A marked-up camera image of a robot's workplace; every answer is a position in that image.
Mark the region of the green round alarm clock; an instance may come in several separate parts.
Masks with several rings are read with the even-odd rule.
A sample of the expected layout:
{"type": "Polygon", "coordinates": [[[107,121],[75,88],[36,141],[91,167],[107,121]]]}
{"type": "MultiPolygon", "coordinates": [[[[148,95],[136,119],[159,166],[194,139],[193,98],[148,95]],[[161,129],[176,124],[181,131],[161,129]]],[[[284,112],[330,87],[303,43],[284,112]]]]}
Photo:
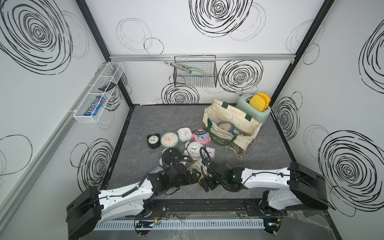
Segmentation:
{"type": "Polygon", "coordinates": [[[163,148],[176,148],[180,145],[181,141],[179,135],[175,132],[166,132],[161,138],[160,142],[163,148]]]}

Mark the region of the cream canvas tote bag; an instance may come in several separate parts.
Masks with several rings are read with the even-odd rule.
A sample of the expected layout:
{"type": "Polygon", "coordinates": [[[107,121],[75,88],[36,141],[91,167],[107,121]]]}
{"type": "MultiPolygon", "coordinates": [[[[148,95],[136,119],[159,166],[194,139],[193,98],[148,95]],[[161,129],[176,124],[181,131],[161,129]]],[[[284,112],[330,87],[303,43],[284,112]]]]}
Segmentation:
{"type": "Polygon", "coordinates": [[[214,144],[242,158],[256,139],[262,123],[227,102],[213,99],[204,110],[202,127],[214,144]]]}

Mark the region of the blue beige round clock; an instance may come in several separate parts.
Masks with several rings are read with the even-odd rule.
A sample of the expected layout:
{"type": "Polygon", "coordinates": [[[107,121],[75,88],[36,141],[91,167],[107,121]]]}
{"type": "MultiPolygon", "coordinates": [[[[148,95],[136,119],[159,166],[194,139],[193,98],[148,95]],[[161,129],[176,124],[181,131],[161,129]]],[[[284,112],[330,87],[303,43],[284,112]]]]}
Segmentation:
{"type": "Polygon", "coordinates": [[[218,124],[218,127],[229,133],[233,133],[235,130],[235,125],[230,122],[221,122],[218,124]]]}

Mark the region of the small white square clock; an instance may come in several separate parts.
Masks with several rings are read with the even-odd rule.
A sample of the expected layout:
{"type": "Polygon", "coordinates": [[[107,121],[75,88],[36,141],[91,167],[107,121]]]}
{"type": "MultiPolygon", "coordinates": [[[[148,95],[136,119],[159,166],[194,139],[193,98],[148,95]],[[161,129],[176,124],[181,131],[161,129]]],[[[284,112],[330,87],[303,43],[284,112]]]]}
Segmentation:
{"type": "Polygon", "coordinates": [[[213,159],[215,157],[216,149],[211,147],[206,147],[209,156],[213,159]]]}

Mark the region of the yellow rectangular alarm clock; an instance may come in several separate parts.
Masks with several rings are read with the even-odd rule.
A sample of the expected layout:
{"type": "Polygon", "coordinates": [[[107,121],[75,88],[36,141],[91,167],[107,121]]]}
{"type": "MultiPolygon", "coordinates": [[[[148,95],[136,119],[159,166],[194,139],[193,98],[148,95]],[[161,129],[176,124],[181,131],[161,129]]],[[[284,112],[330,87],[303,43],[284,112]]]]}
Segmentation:
{"type": "Polygon", "coordinates": [[[188,168],[188,171],[191,173],[200,173],[203,177],[207,174],[207,168],[203,165],[202,158],[199,158],[194,163],[192,163],[188,168]]]}

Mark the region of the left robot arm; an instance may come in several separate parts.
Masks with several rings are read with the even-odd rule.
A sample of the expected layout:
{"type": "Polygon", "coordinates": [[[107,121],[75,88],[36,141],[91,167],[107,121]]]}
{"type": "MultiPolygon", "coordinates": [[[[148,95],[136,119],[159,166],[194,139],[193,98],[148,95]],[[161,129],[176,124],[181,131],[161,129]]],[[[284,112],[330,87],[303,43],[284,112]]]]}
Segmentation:
{"type": "Polygon", "coordinates": [[[157,167],[134,184],[99,190],[92,186],[84,190],[67,206],[68,238],[77,240],[104,222],[138,216],[149,209],[147,202],[181,186],[196,184],[202,174],[188,170],[182,163],[168,168],[157,167]]]}

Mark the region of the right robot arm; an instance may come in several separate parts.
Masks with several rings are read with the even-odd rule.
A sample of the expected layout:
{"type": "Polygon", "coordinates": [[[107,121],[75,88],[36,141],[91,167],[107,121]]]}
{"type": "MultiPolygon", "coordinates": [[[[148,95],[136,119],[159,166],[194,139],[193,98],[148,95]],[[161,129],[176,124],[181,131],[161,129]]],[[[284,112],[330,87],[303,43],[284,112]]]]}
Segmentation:
{"type": "Polygon", "coordinates": [[[203,177],[200,185],[206,192],[222,186],[226,191],[266,188],[260,202],[261,209],[284,210],[286,207],[305,205],[316,210],[327,210],[326,181],[323,176],[299,164],[275,170],[249,168],[228,169],[210,162],[200,166],[203,177]]]}

